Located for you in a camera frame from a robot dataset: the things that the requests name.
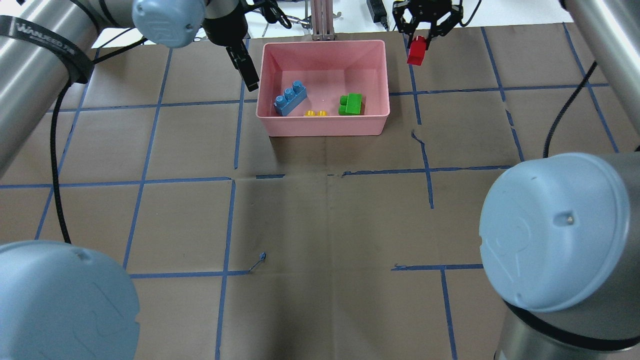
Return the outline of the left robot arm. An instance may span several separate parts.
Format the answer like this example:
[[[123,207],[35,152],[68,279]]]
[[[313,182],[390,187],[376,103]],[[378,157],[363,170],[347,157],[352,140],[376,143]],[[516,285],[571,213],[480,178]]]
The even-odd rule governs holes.
[[[226,48],[246,88],[259,77],[244,43],[246,14],[291,28],[274,0],[21,0],[18,16],[1,16],[1,173],[51,103],[49,157],[62,242],[1,246],[3,360],[132,360],[140,311],[130,275],[110,256],[72,243],[62,207],[57,125],[74,84],[96,64],[146,41],[182,48],[203,28]]]

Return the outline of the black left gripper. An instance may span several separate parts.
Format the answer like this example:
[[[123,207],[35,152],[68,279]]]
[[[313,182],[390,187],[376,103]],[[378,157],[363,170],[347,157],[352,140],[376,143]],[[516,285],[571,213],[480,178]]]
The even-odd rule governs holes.
[[[259,88],[259,75],[251,58],[245,37],[249,33],[246,14],[257,10],[270,24],[280,23],[286,29],[292,28],[288,16],[276,0],[206,0],[205,18],[202,28],[211,43],[224,47],[234,68],[238,70],[248,91]]]

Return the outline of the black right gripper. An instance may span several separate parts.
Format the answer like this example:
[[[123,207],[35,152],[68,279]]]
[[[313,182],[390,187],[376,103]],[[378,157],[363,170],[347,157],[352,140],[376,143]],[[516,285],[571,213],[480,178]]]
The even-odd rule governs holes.
[[[436,37],[445,37],[464,17],[463,5],[452,0],[395,0],[391,11],[398,32],[406,39],[407,49],[422,23],[430,25],[426,36],[426,42],[430,43]]]

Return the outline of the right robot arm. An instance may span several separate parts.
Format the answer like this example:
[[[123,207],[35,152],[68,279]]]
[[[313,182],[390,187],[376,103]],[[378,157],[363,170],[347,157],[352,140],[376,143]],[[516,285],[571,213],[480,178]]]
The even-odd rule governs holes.
[[[639,2],[562,0],[594,62],[541,159],[484,199],[481,264],[507,308],[494,360],[605,360],[639,349],[639,151],[551,155],[562,116],[601,68],[639,130]]]

